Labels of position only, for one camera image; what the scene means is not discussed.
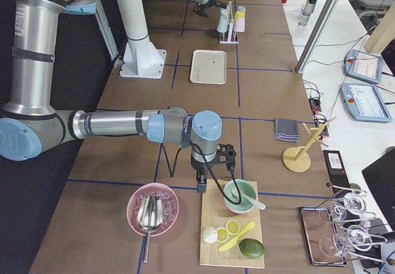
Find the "cream rabbit tray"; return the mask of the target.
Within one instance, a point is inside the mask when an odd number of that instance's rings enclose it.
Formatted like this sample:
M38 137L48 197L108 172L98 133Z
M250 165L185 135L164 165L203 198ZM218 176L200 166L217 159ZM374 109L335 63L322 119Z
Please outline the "cream rabbit tray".
M193 52L189 79L192 83L223 85L227 81L225 51L198 49Z

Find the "green cup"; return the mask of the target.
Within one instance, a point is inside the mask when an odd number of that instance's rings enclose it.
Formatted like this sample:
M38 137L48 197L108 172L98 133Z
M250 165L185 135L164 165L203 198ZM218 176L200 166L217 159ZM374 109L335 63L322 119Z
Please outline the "green cup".
M228 31L229 19L226 16L221 16L218 20L217 31L219 33L226 33Z

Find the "yellow cup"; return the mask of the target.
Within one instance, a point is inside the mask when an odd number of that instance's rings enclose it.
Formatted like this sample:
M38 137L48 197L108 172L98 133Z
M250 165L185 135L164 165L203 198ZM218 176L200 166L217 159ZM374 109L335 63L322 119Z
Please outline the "yellow cup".
M241 10L235 12L234 21L237 21L239 18L245 18L245 13Z

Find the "grey cup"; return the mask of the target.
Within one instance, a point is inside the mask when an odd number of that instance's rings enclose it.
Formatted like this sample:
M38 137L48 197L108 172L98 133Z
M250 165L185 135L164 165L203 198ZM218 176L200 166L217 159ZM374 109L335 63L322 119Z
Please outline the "grey cup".
M246 13L246 8L244 6L238 6L237 11Z

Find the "white spoon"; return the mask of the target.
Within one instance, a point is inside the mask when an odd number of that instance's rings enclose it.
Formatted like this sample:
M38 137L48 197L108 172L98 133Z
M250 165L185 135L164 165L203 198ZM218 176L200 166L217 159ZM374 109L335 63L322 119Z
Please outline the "white spoon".
M264 210L264 209L266 208L266 205L265 205L265 204L263 204L262 202L260 202L260 201L258 201L258 200L256 200L256 199L253 199L252 197L250 197L250 196L244 194L241 190L237 190L236 188L233 188L233 189L231 190L231 193L232 193L232 194L235 194L235 193L237 193L237 192L240 193L241 199L247 200L247 201L250 202L253 206L257 207L258 209Z

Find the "green bowl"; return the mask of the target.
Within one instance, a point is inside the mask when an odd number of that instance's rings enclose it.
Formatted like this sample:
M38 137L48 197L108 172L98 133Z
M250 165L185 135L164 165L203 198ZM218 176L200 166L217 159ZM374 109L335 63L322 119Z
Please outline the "green bowl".
M242 179L236 179L235 182L241 193L257 200L257 185L255 183ZM231 180L223 188L225 195L233 202L230 202L226 198L224 199L224 202L230 211L237 214L245 214L251 211L254 208L254 205L243 196L239 196L237 191L234 193L232 192L233 189L236 189L235 182Z

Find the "white garlic bulb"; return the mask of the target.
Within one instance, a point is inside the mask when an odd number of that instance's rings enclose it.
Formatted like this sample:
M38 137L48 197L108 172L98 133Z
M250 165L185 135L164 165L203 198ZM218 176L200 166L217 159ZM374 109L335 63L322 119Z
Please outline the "white garlic bulb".
M218 233L217 233L217 229L212 227L212 226L208 226L206 228L203 229L202 231L202 239L205 243L207 244L213 244L217 242L217 238L218 238Z

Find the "lemon slice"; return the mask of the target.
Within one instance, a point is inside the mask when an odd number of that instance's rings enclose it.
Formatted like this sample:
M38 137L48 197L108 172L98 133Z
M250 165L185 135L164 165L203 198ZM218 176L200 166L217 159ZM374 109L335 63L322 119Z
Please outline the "lemon slice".
M236 220L228 220L225 223L225 228L230 236L235 236L240 231L240 224Z
M217 242L218 243L225 243L229 238L229 232L223 226L217 227L216 233L217 233Z

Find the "metal ice scoop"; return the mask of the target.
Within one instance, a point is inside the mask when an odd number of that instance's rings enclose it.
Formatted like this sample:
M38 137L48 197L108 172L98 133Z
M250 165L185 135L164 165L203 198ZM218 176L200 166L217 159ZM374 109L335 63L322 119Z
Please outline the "metal ice scoop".
M148 251L151 233L155 232L163 222L162 200L159 196L144 197L141 202L136 224L138 228L145 232L146 240L144 245L143 262L148 262Z

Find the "wooden mug tree stand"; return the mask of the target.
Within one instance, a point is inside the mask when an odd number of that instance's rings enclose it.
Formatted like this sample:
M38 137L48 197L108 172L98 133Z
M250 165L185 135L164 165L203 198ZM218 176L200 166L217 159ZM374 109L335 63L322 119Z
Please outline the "wooden mug tree stand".
M318 142L326 147L327 144L319 140L321 132L326 126L328 126L336 117L333 117L329 121L320 124L317 127L309 128L305 123L303 123L304 128L310 134L310 137L304 146L289 147L283 152L283 163L286 168L292 172L305 172L310 168L311 162L307 150L313 145L314 142Z

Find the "black power box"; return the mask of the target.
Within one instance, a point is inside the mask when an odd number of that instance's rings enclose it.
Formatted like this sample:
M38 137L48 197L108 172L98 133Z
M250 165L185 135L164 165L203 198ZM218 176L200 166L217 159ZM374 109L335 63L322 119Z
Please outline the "black power box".
M330 181L336 186L349 188L349 180L339 151L323 150Z

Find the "wine glass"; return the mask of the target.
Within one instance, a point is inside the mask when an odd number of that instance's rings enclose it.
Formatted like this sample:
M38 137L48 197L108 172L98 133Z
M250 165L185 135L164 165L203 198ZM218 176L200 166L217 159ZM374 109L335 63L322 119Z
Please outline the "wine glass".
M344 234L334 233L332 237L325 237L319 241L320 250L328 257L345 258L348 254L356 257L357 251L367 252L373 246L384 245L388 239L380 235L371 235L359 225L351 225Z
M331 203L333 209L329 221L333 223L361 222L376 218L376 213L367 212L366 203L359 194L346 193L341 198L333 199Z

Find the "teach pendant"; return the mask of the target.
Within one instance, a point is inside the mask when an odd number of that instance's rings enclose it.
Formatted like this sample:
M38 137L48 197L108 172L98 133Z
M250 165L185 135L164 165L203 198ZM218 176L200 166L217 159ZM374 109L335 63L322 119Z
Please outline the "teach pendant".
M351 50L345 59L346 75L372 84L379 84L383 68L383 58L374 54Z
M376 123L392 121L392 117L375 85L343 83L341 94L353 119Z

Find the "upper teach pendant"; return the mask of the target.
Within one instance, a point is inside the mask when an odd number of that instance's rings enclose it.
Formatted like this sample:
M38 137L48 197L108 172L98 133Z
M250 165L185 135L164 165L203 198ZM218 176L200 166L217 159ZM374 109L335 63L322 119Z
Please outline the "upper teach pendant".
M345 59L346 75L372 84L379 84L383 68L383 58L374 54L351 50Z

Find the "aluminium frame post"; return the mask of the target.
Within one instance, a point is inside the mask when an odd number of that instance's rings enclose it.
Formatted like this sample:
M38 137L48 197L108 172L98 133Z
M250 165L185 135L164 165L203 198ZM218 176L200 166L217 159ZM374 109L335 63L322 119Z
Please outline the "aluminium frame post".
M328 23L329 18L331 17L332 13L336 9L336 5L338 1L339 0L326 0L322 8L322 11L318 16L316 24L310 34L310 37L306 43L306 46L300 56L300 59L298 60L295 66L296 73L303 73L305 66L307 65L307 62L311 57L320 36L322 35L325 25Z

